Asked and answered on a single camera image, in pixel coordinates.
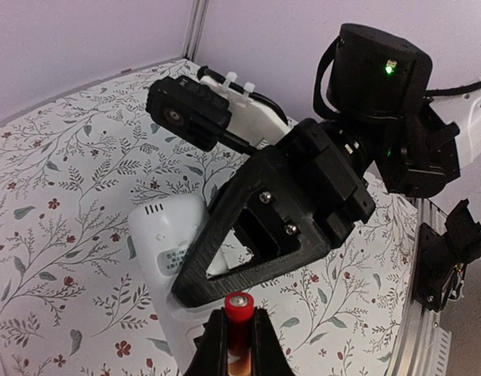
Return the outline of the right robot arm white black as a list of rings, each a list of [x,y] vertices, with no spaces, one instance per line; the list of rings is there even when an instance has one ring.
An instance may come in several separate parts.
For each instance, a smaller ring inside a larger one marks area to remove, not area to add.
[[[172,285],[198,307],[278,277],[340,248],[375,210],[363,174],[376,164],[386,189],[429,198],[460,175],[457,124],[431,108],[429,55],[404,38],[341,26],[323,54],[317,119],[253,151],[219,190]]]

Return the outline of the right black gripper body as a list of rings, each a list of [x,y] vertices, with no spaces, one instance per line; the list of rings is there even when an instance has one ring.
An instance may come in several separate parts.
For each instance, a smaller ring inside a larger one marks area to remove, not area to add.
[[[279,141],[291,175],[313,204],[314,222],[330,247],[340,248],[355,227],[376,208],[365,171],[375,146],[359,129],[341,121],[300,121]]]

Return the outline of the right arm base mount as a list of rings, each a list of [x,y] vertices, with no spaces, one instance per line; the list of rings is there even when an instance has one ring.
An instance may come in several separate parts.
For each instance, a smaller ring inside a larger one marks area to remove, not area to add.
[[[438,313],[459,293],[467,265],[481,257],[481,224],[461,200],[446,218],[444,234],[423,222],[418,231],[415,299]]]

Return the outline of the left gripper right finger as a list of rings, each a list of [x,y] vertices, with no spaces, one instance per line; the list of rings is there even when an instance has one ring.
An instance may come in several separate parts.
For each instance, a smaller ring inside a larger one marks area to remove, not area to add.
[[[255,308],[251,319],[251,375],[293,376],[265,309]]]

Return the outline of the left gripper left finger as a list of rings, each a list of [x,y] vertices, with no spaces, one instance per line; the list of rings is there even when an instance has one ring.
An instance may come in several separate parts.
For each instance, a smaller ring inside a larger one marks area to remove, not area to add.
[[[229,321],[224,309],[213,310],[184,376],[228,375],[228,329]]]

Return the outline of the white remote control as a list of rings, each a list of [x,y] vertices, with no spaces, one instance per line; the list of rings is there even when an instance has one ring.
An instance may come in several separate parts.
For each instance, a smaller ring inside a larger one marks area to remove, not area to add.
[[[165,341],[180,371],[192,362],[211,311],[224,297],[197,308],[186,308],[172,293],[186,252],[208,221],[204,200],[179,194],[150,201],[128,217],[133,246],[150,292]]]

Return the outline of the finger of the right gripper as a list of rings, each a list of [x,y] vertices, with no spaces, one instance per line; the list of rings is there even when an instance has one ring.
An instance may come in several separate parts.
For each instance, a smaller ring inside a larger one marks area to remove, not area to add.
[[[313,220],[314,206],[274,146],[253,154],[220,190],[205,227],[172,285],[187,308],[279,277],[325,257],[329,243]],[[229,233],[252,251],[249,262],[207,278]]]

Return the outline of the red orange battery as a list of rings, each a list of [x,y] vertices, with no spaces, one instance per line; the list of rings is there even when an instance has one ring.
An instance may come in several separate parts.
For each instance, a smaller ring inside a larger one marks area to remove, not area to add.
[[[226,296],[224,310],[228,319],[227,354],[229,375],[251,374],[251,319],[255,313],[253,297],[236,291]]]

